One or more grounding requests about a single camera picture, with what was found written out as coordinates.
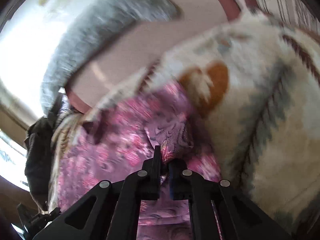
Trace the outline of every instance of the orange heart shape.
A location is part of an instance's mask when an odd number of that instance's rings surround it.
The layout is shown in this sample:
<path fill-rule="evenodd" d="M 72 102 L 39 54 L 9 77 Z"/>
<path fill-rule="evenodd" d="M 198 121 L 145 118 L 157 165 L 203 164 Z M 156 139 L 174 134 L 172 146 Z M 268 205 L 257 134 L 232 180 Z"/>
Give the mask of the orange heart shape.
<path fill-rule="evenodd" d="M 221 102 L 228 81 L 228 67 L 221 61 L 212 61 L 205 69 L 193 67 L 179 78 L 201 117 L 206 117 Z"/>

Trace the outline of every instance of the striped fabric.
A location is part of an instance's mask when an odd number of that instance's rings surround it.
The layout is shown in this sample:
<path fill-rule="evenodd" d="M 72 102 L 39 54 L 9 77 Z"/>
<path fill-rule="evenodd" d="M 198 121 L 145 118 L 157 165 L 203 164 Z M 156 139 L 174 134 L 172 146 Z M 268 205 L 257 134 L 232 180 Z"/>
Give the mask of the striped fabric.
<path fill-rule="evenodd" d="M 320 23 L 301 0 L 257 0 L 261 10 L 287 24 L 320 33 Z"/>

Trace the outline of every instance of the purple patterned fabric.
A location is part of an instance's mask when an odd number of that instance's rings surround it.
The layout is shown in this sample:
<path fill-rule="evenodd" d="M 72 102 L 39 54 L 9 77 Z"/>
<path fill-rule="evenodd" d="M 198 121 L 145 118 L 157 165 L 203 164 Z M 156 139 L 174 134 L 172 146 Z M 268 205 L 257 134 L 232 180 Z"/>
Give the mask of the purple patterned fabric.
<path fill-rule="evenodd" d="M 164 163 L 183 158 L 188 168 L 218 182 L 220 168 L 201 118 L 176 82 L 153 93 L 140 94 L 103 110 L 83 124 L 76 146 L 60 162 L 58 203 L 69 208 L 99 181 L 116 182 L 140 170 L 161 146 Z M 188 202 L 169 198 L 163 176 L 160 199 L 143 201 L 139 225 L 189 221 Z"/>
<path fill-rule="evenodd" d="M 139 226 L 137 240 L 192 240 L 189 222 L 174 225 Z"/>

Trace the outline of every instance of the window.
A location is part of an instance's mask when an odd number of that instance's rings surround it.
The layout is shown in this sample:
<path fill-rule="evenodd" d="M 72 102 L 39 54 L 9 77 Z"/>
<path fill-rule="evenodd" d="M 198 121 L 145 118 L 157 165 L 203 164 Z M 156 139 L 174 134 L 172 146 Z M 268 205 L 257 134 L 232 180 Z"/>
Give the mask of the window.
<path fill-rule="evenodd" d="M 24 175 L 27 150 L 0 130 L 0 175 L 12 184 L 29 191 Z"/>

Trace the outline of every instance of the gray fabric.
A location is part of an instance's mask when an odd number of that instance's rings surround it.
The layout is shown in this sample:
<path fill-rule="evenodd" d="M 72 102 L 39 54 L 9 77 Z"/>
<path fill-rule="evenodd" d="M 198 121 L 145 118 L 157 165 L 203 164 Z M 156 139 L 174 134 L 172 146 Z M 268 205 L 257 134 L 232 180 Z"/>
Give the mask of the gray fabric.
<path fill-rule="evenodd" d="M 58 126 L 62 123 L 62 121 L 72 113 L 73 113 L 73 109 L 71 109 L 71 105 L 68 100 L 68 97 L 67 95 L 63 95 L 61 100 L 61 107 L 57 114 L 57 120 L 56 120 L 53 132 L 55 132 Z"/>
<path fill-rule="evenodd" d="M 178 14 L 169 0 L 96 0 L 68 28 L 50 60 L 40 91 L 44 114 L 60 87 L 115 34 L 137 20 L 170 21 Z"/>

